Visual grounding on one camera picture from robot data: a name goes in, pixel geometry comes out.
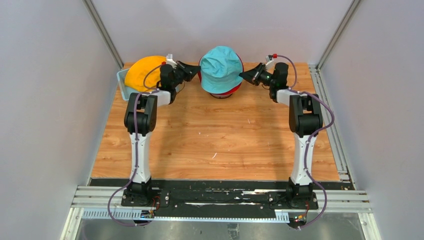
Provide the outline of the red bucket hat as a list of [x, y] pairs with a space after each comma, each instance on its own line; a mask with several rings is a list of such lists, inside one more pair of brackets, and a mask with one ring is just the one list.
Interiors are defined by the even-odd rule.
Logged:
[[203, 58], [198, 63], [201, 67], [197, 74], [200, 85], [208, 94], [233, 94], [241, 87], [243, 79], [239, 74], [244, 65], [239, 55], [235, 60], [224, 60], [223, 63], [218, 60], [204, 63]]

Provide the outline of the teal bucket hat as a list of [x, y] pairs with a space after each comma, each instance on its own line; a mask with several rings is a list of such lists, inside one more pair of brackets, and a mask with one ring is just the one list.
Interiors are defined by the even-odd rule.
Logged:
[[244, 66], [238, 54], [229, 46], [219, 45], [199, 60], [201, 87], [210, 94], [231, 93], [243, 81]]

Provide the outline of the yellow bucket hat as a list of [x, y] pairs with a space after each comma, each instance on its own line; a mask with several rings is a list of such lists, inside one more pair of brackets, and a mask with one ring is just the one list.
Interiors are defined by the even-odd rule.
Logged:
[[160, 66], [166, 62], [165, 56], [153, 55], [141, 58], [128, 70], [124, 84], [138, 92], [152, 92], [160, 80]]

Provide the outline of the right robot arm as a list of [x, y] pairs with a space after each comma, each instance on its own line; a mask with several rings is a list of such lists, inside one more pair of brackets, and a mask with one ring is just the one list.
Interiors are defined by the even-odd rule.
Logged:
[[289, 66], [278, 62], [272, 73], [267, 64], [243, 71], [239, 76], [248, 83], [269, 88], [269, 97], [278, 104], [288, 106], [288, 124], [294, 136], [294, 164], [289, 177], [284, 200], [294, 209], [313, 197], [312, 166], [314, 146], [319, 129], [324, 125], [319, 98], [315, 94], [299, 93], [287, 84]]

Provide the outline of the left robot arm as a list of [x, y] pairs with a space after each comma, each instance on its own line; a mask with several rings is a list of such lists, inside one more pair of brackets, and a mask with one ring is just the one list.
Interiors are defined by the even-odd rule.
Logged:
[[146, 86], [146, 92], [132, 93], [124, 115], [124, 126], [131, 140], [131, 175], [124, 186], [124, 196], [140, 206], [149, 206], [153, 201], [152, 176], [149, 167], [149, 150], [152, 133], [157, 124], [158, 107], [172, 104], [177, 96], [177, 87], [190, 82], [200, 72], [199, 65], [181, 61], [163, 62], [153, 68], [159, 71], [154, 86]]

